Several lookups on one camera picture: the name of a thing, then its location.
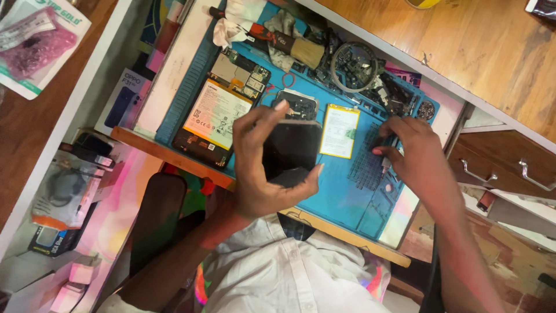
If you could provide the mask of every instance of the red wire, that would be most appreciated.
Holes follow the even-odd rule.
[[[294,81],[291,82],[291,85],[288,85],[288,86],[286,86],[286,82],[285,82],[285,79],[286,79],[286,76],[287,76],[287,75],[291,75],[291,77],[294,79]],[[294,73],[288,72],[288,73],[286,73],[286,74],[284,74],[284,75],[282,76],[282,85],[284,85],[284,88],[290,88],[290,87],[293,86],[294,84],[295,84],[295,74],[294,74]]]

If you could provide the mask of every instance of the oppo f31 box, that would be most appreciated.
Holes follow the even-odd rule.
[[[125,69],[98,118],[95,130],[110,136],[115,126],[133,128],[135,117],[141,111],[143,99],[150,87],[150,80]]]

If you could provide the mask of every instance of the metal drawer handle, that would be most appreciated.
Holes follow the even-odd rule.
[[[519,165],[522,166],[522,169],[523,169],[523,170],[522,170],[522,175],[523,175],[523,178],[525,178],[526,180],[528,180],[528,181],[532,182],[533,184],[535,184],[535,185],[537,185],[537,186],[543,188],[543,189],[546,190],[546,191],[552,191],[552,189],[556,188],[556,183],[553,183],[553,184],[550,185],[549,187],[546,187],[545,185],[540,184],[540,183],[538,183],[536,180],[534,180],[534,179],[528,177],[528,176],[527,176],[527,169],[528,169],[528,166],[527,166],[527,163],[526,163],[525,161],[519,161]]]
[[[476,179],[479,179],[483,183],[487,183],[489,180],[498,179],[498,176],[496,176],[496,174],[492,174],[489,178],[487,178],[485,180],[485,179],[483,179],[483,178],[481,178],[481,177],[479,177],[479,176],[477,176],[477,175],[475,175],[475,174],[473,174],[473,173],[471,173],[470,171],[467,170],[467,161],[466,160],[460,159],[460,161],[463,163],[463,171],[464,172],[468,173],[469,175],[473,176]]]

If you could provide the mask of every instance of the wooden table surface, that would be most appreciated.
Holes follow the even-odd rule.
[[[316,0],[556,143],[556,35],[526,0]]]
[[[117,0],[81,2],[78,9],[92,24],[73,55],[44,91],[29,101],[6,88],[0,105],[0,231],[12,213]]]

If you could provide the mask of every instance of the smartphone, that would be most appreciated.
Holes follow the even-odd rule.
[[[263,145],[266,180],[287,188],[302,182],[316,165],[321,137],[317,121],[280,121]]]

